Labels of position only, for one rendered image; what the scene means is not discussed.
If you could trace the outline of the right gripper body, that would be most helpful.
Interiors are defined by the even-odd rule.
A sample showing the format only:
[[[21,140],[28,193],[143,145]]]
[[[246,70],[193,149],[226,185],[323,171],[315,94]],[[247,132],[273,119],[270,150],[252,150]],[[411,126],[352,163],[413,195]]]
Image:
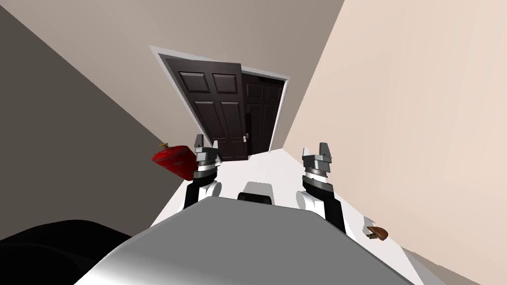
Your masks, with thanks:
[[[330,164],[332,157],[330,155],[304,155],[302,156],[303,166],[305,168],[330,173]]]

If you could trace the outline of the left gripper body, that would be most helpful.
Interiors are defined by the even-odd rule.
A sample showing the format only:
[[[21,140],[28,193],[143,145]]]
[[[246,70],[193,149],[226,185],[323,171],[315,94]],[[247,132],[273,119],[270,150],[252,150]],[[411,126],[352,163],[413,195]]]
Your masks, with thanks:
[[[195,149],[196,161],[198,166],[205,166],[210,164],[220,165],[219,152],[217,148],[213,147],[197,147]]]

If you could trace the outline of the dark brown panelled door leaf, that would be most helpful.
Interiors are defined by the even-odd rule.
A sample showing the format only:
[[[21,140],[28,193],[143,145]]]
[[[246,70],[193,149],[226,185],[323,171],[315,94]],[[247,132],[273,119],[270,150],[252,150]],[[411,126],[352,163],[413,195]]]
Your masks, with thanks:
[[[249,155],[267,152],[271,144],[285,82],[244,73],[247,149]]]
[[[176,58],[165,62],[210,143],[218,140],[221,161],[247,160],[241,65]]]

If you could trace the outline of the small brown object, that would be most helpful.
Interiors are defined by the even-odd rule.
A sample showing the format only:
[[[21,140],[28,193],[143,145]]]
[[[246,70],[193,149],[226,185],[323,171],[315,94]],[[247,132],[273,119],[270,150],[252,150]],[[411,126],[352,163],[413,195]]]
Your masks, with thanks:
[[[376,226],[368,226],[366,228],[369,230],[369,233],[366,235],[369,239],[379,239],[384,241],[389,236],[388,232],[384,228]]]

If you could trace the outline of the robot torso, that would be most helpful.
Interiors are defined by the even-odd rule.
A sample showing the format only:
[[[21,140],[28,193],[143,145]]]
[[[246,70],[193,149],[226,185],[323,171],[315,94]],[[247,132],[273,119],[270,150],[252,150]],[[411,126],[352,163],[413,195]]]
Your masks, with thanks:
[[[76,285],[414,285],[352,236],[342,203],[210,196],[109,252]]]

